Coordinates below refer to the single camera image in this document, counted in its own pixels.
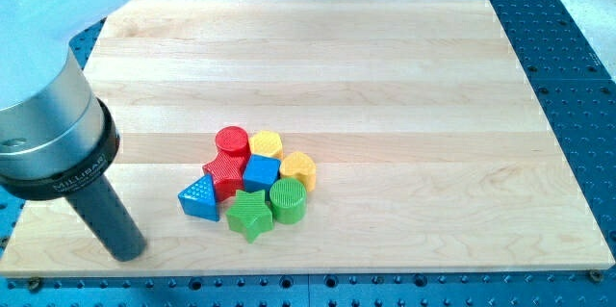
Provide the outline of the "black Millibar tool flange ring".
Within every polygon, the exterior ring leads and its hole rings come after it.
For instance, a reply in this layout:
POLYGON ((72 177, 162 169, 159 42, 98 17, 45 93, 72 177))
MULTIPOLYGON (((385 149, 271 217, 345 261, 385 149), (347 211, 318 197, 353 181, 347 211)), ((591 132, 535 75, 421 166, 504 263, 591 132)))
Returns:
POLYGON ((96 98, 104 116, 104 129, 93 150, 71 168, 37 180, 18 180, 1 175, 1 186, 25 200, 47 201, 75 193, 94 182, 114 161, 120 136, 105 103, 96 98))

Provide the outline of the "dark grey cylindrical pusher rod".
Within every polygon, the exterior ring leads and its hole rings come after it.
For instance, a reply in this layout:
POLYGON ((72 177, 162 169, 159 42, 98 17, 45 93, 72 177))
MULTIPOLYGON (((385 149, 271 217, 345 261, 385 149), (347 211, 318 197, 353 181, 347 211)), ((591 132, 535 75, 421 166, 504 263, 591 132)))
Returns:
POLYGON ((104 175, 65 199, 117 261, 131 261, 145 250, 143 234, 104 175))

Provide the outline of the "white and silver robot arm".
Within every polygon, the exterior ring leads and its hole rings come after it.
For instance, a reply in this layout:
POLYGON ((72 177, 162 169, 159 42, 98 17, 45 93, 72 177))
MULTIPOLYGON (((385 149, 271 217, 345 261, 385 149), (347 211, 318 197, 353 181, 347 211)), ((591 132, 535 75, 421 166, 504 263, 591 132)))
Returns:
POLYGON ((70 41, 130 0, 1 0, 1 186, 66 199, 118 261, 146 241, 105 172, 119 149, 70 41))

